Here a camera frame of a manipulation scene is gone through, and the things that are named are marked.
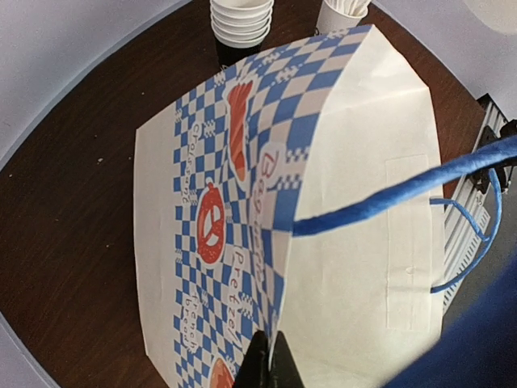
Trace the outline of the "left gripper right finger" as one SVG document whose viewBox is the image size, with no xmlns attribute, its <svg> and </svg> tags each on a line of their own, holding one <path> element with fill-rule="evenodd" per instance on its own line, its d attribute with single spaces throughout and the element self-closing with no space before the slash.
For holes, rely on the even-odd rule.
<svg viewBox="0 0 517 388">
<path fill-rule="evenodd" d="M 270 352 L 269 387 L 304 388 L 296 362 L 282 331 L 278 331 Z"/>
</svg>

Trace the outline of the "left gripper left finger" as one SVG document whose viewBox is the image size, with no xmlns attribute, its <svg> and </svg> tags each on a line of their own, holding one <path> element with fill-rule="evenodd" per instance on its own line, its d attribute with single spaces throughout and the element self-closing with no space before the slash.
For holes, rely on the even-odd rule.
<svg viewBox="0 0 517 388">
<path fill-rule="evenodd" d="M 268 340 L 264 331 L 256 331 L 250 341 L 233 388 L 268 387 Z"/>
</svg>

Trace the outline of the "blue checkered paper bag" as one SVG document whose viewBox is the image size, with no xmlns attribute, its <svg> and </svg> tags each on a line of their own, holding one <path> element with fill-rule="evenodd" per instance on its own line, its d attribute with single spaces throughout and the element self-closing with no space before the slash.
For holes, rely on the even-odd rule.
<svg viewBox="0 0 517 388">
<path fill-rule="evenodd" d="M 440 337 L 443 186 L 431 94 L 372 25 L 240 60 L 143 124 L 134 248 L 145 351 L 169 387 L 230 387 L 256 331 L 305 387 L 382 387 Z"/>
</svg>

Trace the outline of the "stack of paper cups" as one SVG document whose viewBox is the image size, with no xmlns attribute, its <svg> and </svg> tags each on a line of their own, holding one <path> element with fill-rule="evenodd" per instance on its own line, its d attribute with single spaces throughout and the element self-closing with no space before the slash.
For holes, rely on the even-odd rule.
<svg viewBox="0 0 517 388">
<path fill-rule="evenodd" d="M 221 68 L 260 52 L 271 29 L 274 1 L 210 1 L 211 28 Z"/>
</svg>

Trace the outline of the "white cup holding straws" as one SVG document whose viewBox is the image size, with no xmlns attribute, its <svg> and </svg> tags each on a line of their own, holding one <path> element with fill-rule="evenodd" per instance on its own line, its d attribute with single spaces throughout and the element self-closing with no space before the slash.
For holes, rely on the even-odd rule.
<svg viewBox="0 0 517 388">
<path fill-rule="evenodd" d="M 321 35 L 335 30 L 356 27 L 363 18 L 339 14 L 330 7 L 328 0 L 324 0 L 317 17 L 315 34 Z"/>
</svg>

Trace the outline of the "bundle of white straws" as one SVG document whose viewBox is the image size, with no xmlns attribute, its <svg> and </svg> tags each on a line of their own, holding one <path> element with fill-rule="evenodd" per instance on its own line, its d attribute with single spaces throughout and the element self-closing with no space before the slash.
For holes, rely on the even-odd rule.
<svg viewBox="0 0 517 388">
<path fill-rule="evenodd" d="M 371 0 L 329 0 L 330 7 L 339 14 L 363 18 L 368 13 Z"/>
</svg>

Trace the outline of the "aluminium front rail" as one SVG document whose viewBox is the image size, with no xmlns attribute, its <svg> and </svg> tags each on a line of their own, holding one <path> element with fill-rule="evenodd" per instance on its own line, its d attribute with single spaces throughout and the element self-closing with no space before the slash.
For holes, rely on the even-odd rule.
<svg viewBox="0 0 517 388">
<path fill-rule="evenodd" d="M 485 117 L 473 147 L 475 150 L 502 136 L 516 133 L 516 127 L 507 125 L 510 120 L 488 93 L 477 101 L 485 111 Z M 490 189 L 489 175 L 482 171 L 460 178 L 452 195 L 452 199 L 472 215 L 484 233 L 490 223 L 489 212 L 484 207 Z M 469 221 L 452 205 L 445 207 L 445 238 L 445 279 L 449 280 L 468 268 L 483 243 Z"/>
</svg>

